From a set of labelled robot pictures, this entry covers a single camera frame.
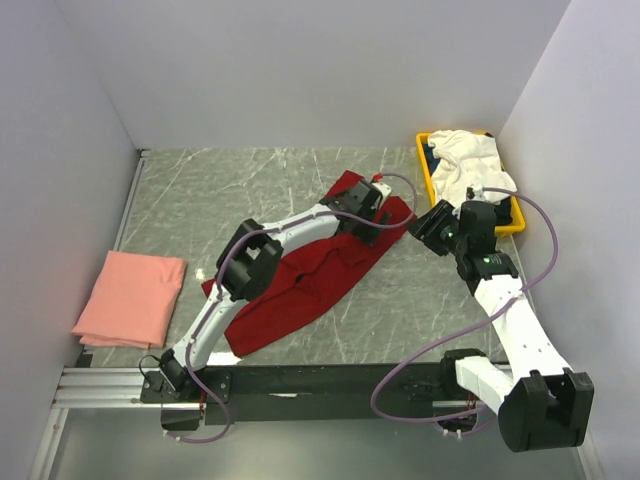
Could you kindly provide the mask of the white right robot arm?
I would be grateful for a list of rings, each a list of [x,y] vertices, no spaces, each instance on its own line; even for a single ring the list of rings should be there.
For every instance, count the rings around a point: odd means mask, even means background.
[[[586,436],[594,385],[552,345],[515,263],[497,248],[495,221],[486,202],[454,208],[441,200],[409,228],[432,252],[454,256],[458,275],[491,318],[511,368],[505,373],[479,350],[451,350],[440,362],[440,390],[452,399],[470,392],[486,404],[513,452],[578,447]]]

